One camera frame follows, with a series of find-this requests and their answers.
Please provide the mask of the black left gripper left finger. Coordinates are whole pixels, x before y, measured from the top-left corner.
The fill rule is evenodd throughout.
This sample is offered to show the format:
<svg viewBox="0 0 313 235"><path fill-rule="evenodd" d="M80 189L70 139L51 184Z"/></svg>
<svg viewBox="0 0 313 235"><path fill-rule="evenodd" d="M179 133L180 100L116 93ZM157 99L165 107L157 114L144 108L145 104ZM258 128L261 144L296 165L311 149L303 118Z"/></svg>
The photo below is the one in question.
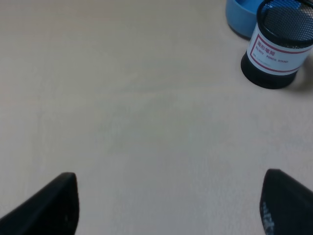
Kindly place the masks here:
<svg viewBox="0 0 313 235"><path fill-rule="evenodd" d="M76 174L64 172L0 219L2 235L73 235L79 222Z"/></svg>

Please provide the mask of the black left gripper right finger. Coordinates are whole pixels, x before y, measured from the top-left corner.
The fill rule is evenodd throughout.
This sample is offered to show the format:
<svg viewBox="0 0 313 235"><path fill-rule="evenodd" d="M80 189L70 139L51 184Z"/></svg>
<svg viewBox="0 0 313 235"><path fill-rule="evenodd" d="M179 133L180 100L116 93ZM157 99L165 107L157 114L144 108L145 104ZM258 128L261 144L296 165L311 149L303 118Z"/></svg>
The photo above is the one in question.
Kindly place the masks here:
<svg viewBox="0 0 313 235"><path fill-rule="evenodd" d="M280 169L268 169L259 203L267 235L311 235L313 192Z"/></svg>

